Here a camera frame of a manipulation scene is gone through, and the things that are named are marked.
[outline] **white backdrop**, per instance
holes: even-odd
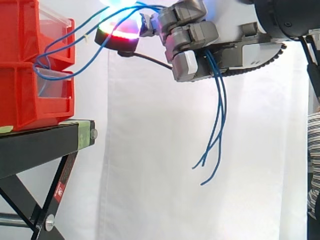
[[[78,24],[102,7],[41,2]],[[77,47],[73,70],[97,50],[93,41]],[[156,38],[143,39],[138,51],[165,60]],[[103,51],[76,78],[76,117],[96,120],[99,138],[79,153],[57,215],[66,240],[305,240],[308,77],[300,46],[225,82],[221,166],[200,187],[217,159],[212,151],[206,168],[191,170],[214,121],[213,80],[176,83],[165,68]],[[56,166],[20,176],[40,203]],[[0,231],[1,239],[28,239]]]

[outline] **red label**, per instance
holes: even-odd
[[[64,195],[66,186],[62,184],[61,182],[58,183],[58,186],[56,186],[55,192],[54,192],[54,198],[57,200],[58,203],[61,202],[61,199]]]

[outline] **person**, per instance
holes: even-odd
[[[308,117],[308,156],[313,169],[308,214],[320,223],[320,111]]]

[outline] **transparent drawer front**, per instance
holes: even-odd
[[[64,16],[52,11],[43,4],[39,5],[40,32],[45,36],[56,40],[67,34],[72,22]]]
[[[37,68],[37,70],[46,77],[61,78],[69,75],[67,73],[47,70],[43,68]],[[64,99],[69,98],[70,93],[68,92],[68,85],[71,80],[72,79],[70,78],[66,80],[50,81],[50,80],[45,80],[40,76],[37,76],[38,97],[64,98]]]

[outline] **green tape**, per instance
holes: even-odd
[[[91,122],[88,120],[71,120],[60,123],[61,125],[78,124],[78,150],[90,146]]]
[[[14,129],[14,126],[1,126],[0,127],[0,134],[10,133],[13,129]]]

